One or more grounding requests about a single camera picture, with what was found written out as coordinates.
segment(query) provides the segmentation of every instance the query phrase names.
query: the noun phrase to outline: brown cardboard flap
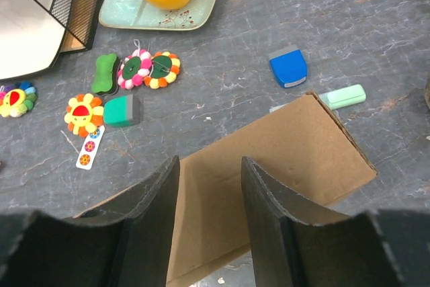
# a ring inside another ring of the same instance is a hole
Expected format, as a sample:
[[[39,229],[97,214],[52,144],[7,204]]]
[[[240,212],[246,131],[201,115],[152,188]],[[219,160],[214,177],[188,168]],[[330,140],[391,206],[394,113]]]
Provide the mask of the brown cardboard flap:
[[[376,176],[373,165],[314,93],[190,155],[181,161],[169,286],[189,286],[175,280],[193,282],[202,266],[249,243],[242,156],[322,205]]]

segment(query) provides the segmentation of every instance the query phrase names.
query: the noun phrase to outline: gray marble table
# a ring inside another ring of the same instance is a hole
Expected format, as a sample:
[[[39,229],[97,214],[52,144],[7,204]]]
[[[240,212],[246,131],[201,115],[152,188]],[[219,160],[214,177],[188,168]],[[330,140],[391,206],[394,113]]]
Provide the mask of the gray marble table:
[[[429,12],[430,0],[217,0],[206,25],[192,32],[100,26],[93,50],[64,55],[34,79],[38,101],[31,113],[0,119],[0,160],[6,164],[0,207],[76,214],[145,178],[167,156],[185,157],[272,106],[310,89],[322,93],[360,83],[367,101],[337,113],[379,176],[334,208],[349,214],[426,208]],[[67,101],[90,90],[99,55],[125,56],[134,50],[134,38],[177,53],[182,74],[166,89],[139,89],[143,121],[107,131],[93,169],[77,169],[83,141],[67,131]],[[285,90],[273,80],[266,56],[290,44],[302,49],[309,76]],[[218,286],[219,278],[226,287],[254,286],[250,255],[196,286]]]

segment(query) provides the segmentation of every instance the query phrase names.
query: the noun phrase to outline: tray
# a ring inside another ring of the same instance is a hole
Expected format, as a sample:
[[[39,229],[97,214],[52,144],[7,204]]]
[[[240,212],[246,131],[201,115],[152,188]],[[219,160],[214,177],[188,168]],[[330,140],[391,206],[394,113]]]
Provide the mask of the tray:
[[[208,20],[216,0],[191,0],[184,8],[165,11],[145,0],[105,0],[100,24],[131,30],[195,30]]]

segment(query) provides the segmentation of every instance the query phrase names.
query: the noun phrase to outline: plate rim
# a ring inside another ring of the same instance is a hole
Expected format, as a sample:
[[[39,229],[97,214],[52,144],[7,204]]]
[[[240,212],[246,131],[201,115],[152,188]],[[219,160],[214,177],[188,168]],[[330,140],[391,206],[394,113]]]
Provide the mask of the plate rim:
[[[170,32],[188,32],[190,30],[196,30],[198,28],[201,28],[204,24],[206,24],[206,22],[209,20],[210,15],[212,14],[212,11],[214,10],[215,7],[215,3],[216,0],[213,2],[210,11],[209,11],[209,15],[206,17],[206,19],[200,24],[200,25],[196,25],[194,27],[191,28],[158,28],[158,27],[124,27],[124,26],[113,26],[113,25],[109,25],[109,24],[105,24],[103,23],[103,20],[101,19],[101,13],[103,11],[103,6],[104,6],[104,2],[103,5],[101,6],[100,12],[99,12],[99,23],[100,25],[107,27],[107,28],[115,28],[118,30],[164,30],[164,31],[170,31]]]

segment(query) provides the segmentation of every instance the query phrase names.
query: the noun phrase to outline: marble surface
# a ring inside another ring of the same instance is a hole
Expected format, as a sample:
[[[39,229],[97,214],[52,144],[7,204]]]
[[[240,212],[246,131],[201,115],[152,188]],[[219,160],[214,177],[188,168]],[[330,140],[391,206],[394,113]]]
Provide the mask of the marble surface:
[[[145,178],[167,156],[185,157],[272,106],[310,89],[323,93],[360,83],[367,101],[337,113],[379,176],[333,208],[349,214],[426,208],[429,12],[430,0],[217,0],[206,25],[186,34],[100,26],[93,50],[64,55],[33,80],[38,101],[31,113],[0,119],[0,207],[76,214]],[[77,169],[83,140],[67,131],[67,100],[90,90],[99,55],[125,56],[134,50],[134,38],[151,51],[176,52],[183,72],[166,89],[139,89],[143,121],[106,132],[93,169]],[[266,56],[290,44],[302,49],[309,76],[285,90]],[[220,284],[254,286],[250,256],[195,286]]]

